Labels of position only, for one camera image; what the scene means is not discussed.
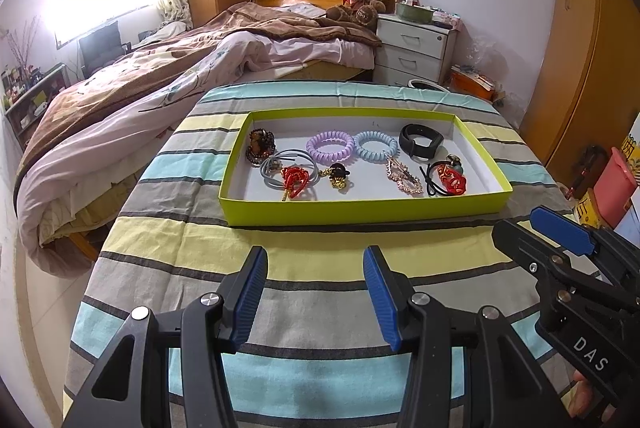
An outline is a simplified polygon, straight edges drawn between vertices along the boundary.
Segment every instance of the bed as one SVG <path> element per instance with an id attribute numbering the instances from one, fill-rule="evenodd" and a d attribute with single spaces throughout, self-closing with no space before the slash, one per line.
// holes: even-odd
<path id="1" fill-rule="evenodd" d="M 347 80 L 373 68 L 374 34 L 325 18 L 300 20 L 320 17 L 342 0 L 254 1 L 258 5 L 234 6 L 197 30 L 137 48 L 49 107 L 23 157 L 14 195 L 20 238 L 40 268 L 71 277 L 90 267 L 97 251 L 86 234 L 118 215 L 146 165 L 204 91 L 260 80 Z M 320 22 L 320 29 L 310 22 Z M 212 76 L 207 62 L 230 49 L 235 64 Z M 174 94 L 160 94 L 186 78 L 191 85 L 179 104 L 170 101 Z M 139 119 L 150 111 L 165 116 Z"/>
<path id="2" fill-rule="evenodd" d="M 366 106 L 456 114 L 513 185 L 499 214 L 411 223 L 230 228 L 218 201 L 220 181 L 248 112 L 266 108 Z M 241 426 L 369 427 L 395 423 L 408 355 L 383 341 L 362 274 L 362 253 L 381 246 L 392 270 L 446 306 L 499 307 L 569 398 L 572 369 L 534 331 L 535 279 L 497 251 L 492 224 L 529 227 L 544 204 L 570 214 L 552 178 L 518 134 L 471 96 L 341 82 L 259 82 L 209 91 L 162 147 L 120 212 L 95 264 L 73 330 L 65 413 L 130 311 L 176 310 L 217 289 L 249 248 L 269 254 L 268 280 L 249 340 L 224 355 Z M 587 273 L 585 257 L 572 264 Z M 463 369 L 453 354 L 451 426 L 460 426 Z M 172 426 L 183 427 L 179 353 L 171 353 Z"/>

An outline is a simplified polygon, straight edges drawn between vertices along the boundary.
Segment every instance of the teddy bear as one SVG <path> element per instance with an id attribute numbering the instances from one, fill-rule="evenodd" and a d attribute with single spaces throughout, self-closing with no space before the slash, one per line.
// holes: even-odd
<path id="1" fill-rule="evenodd" d="M 326 10 L 326 17 L 338 22 L 353 22 L 375 32 L 378 27 L 378 14 L 393 12 L 392 0 L 343 0 Z"/>

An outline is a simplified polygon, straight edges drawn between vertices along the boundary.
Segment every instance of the blue spiral hair tie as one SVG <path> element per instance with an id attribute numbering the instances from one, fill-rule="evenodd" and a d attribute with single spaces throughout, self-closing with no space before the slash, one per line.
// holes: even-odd
<path id="1" fill-rule="evenodd" d="M 386 162 L 387 156 L 393 157 L 398 153 L 398 141 L 393 137 L 376 130 L 369 130 L 368 132 L 360 132 L 353 136 L 353 140 L 356 143 L 356 155 L 365 161 L 370 163 L 383 163 Z M 373 152 L 362 147 L 362 144 L 367 141 L 379 141 L 388 145 L 388 150 L 382 152 Z"/>

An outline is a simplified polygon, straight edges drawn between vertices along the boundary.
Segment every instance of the window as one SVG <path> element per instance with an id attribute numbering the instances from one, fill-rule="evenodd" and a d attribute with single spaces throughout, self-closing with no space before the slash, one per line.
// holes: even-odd
<path id="1" fill-rule="evenodd" d="M 130 11 L 156 0 L 47 0 L 45 20 L 58 48 Z"/>

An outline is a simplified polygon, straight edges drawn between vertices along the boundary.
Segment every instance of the purple spiral hair tie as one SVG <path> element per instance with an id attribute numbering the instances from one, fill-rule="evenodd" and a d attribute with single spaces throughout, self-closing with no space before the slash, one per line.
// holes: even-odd
<path id="1" fill-rule="evenodd" d="M 330 141 L 332 139 L 337 139 L 338 141 L 343 141 L 345 143 L 345 147 L 339 152 L 321 152 L 318 151 L 318 145 L 325 141 Z M 338 161 L 344 161 L 351 157 L 354 148 L 356 147 L 356 143 L 346 132 L 340 132 L 338 130 L 332 130 L 330 132 L 321 132 L 318 135 L 313 136 L 306 142 L 306 151 L 309 152 L 309 155 L 316 161 L 318 164 L 329 165 Z"/>

